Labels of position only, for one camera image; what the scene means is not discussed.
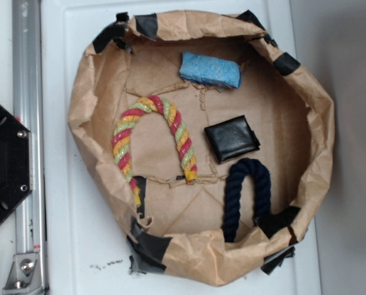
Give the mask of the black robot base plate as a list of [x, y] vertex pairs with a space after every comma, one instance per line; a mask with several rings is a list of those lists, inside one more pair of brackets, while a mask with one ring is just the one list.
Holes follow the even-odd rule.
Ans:
[[0, 225], [31, 192], [30, 135], [0, 105]]

